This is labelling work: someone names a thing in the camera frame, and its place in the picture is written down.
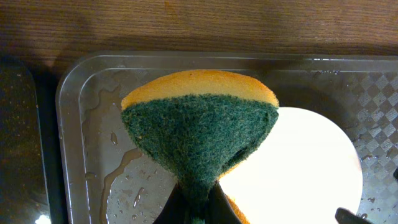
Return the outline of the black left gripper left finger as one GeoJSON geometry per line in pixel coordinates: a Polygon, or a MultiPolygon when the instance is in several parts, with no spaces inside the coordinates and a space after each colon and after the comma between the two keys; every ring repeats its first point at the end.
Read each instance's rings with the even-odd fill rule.
{"type": "Polygon", "coordinates": [[[180,185],[173,188],[165,206],[153,224],[189,224],[190,206],[185,199],[180,185]]]}

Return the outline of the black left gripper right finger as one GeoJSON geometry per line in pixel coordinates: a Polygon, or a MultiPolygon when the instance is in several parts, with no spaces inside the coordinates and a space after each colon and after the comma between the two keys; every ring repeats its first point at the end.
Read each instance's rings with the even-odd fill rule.
{"type": "Polygon", "coordinates": [[[219,182],[215,182],[208,194],[208,201],[205,208],[205,223],[242,224],[233,212],[219,182]]]}

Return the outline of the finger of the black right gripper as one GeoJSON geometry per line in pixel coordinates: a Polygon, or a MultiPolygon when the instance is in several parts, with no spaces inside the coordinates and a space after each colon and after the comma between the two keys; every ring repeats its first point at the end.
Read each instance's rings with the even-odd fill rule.
{"type": "Polygon", "coordinates": [[[336,210],[335,219],[338,224],[372,224],[361,217],[357,217],[345,208],[338,208],[336,210]]]}

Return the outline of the white plate bottom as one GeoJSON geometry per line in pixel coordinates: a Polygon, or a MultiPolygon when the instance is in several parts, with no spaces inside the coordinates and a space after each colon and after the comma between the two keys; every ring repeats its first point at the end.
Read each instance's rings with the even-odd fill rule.
{"type": "Polygon", "coordinates": [[[363,191],[358,154],[328,118],[281,107],[258,150],[220,178],[248,223],[336,223],[338,208],[355,214],[363,191]]]}

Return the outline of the green and yellow sponge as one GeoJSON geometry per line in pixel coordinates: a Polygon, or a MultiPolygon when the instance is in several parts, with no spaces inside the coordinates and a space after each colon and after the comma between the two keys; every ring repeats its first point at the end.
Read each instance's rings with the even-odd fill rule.
{"type": "Polygon", "coordinates": [[[253,77],[186,70],[130,92],[121,120],[134,144],[176,177],[190,223],[205,223],[215,182],[259,148],[278,109],[274,92],[253,77]]]}

